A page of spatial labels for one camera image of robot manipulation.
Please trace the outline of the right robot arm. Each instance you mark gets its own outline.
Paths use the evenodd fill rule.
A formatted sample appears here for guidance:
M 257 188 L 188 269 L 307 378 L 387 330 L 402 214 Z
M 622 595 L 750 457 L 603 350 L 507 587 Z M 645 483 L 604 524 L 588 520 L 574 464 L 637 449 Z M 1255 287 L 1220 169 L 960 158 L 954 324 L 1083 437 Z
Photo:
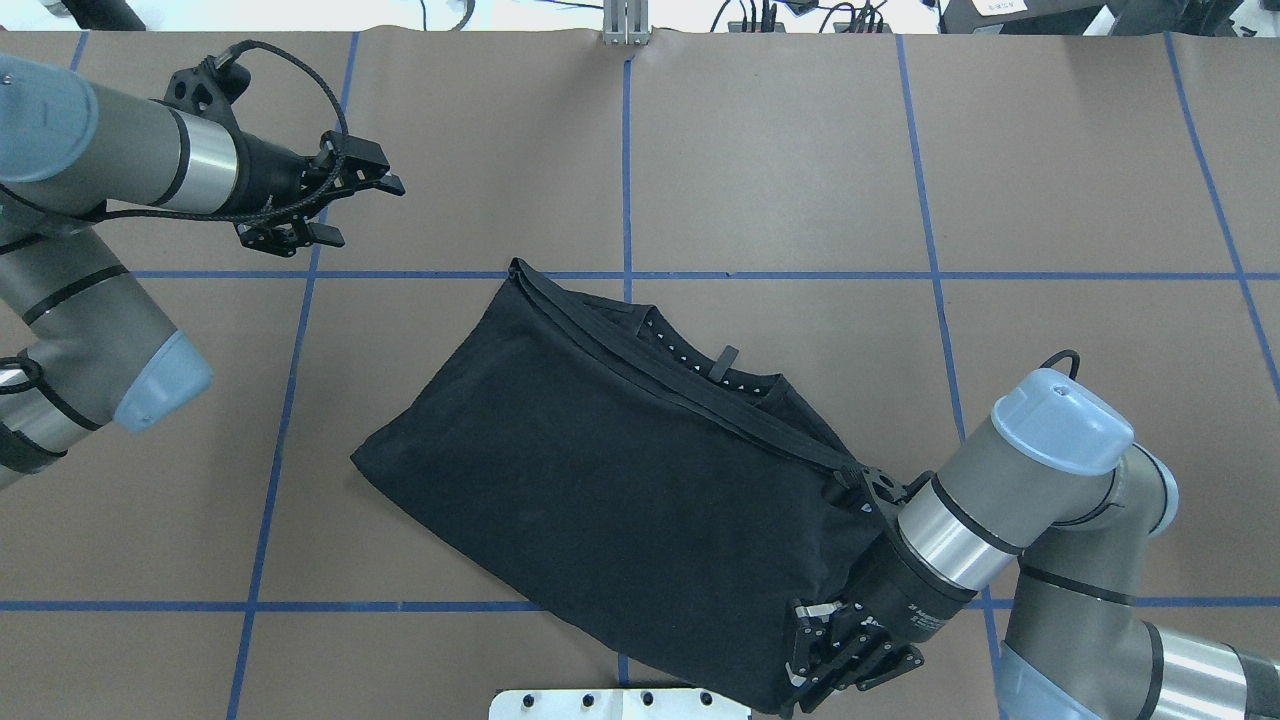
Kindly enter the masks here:
M 1073 374 L 1033 370 L 938 471 L 860 482 L 879 533 L 838 594 L 791 603 L 785 711 L 919 667 L 922 644 L 1016 565 L 995 674 L 1010 719 L 1277 716 L 1275 659 L 1137 616 L 1178 483 Z

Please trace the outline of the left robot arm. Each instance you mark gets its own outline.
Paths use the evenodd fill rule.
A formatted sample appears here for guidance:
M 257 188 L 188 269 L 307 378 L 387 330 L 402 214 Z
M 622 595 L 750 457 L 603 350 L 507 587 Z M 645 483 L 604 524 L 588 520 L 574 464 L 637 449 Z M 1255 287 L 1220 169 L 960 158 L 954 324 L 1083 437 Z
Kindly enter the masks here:
M 3 301 L 35 342 L 3 359 L 3 486 L 40 474 L 115 424 L 140 433 L 205 392 L 212 369 L 97 233 L 105 222 L 228 223 L 242 246 L 292 258 L 343 234 L 317 217 L 361 191 L 404 193 L 381 146 L 335 113 L 306 156 L 241 128 L 246 40 L 175 72 L 160 99 L 3 56 Z

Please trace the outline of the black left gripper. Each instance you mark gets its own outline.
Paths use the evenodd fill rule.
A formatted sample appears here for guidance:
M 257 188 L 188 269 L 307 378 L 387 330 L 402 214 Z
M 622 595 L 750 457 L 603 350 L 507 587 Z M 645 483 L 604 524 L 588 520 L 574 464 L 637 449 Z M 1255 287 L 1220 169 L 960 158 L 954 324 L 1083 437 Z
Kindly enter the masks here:
M 343 111 L 310 158 L 239 128 L 233 104 L 250 82 L 228 55 L 172 76 L 165 105 L 180 150 L 166 210 L 229 222 L 243 247 L 293 258 L 316 245 L 346 246 L 338 228 L 314 219 L 334 197 L 366 190 L 404 196 L 381 145 L 346 135 Z

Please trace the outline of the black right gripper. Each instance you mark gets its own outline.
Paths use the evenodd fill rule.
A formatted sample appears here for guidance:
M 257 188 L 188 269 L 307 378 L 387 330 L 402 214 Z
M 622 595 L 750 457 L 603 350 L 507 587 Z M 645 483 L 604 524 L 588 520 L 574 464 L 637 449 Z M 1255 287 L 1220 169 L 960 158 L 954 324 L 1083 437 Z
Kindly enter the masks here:
M 859 512 L 879 534 L 827 600 L 788 603 L 791 650 L 785 670 L 792 687 L 781 716 L 809 714 L 841 687 L 867 692 L 923 665 L 919 647 L 977 596 L 938 575 L 904 539 L 899 515 L 932 489 L 923 471 L 909 484 L 881 470 L 863 471 Z

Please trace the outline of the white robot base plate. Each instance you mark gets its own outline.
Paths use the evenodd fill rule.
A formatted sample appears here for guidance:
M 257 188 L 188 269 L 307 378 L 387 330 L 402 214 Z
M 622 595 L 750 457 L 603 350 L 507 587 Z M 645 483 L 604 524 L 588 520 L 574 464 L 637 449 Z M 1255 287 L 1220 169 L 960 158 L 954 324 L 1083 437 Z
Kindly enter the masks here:
M 753 711 L 701 688 L 502 691 L 489 719 L 750 719 Z

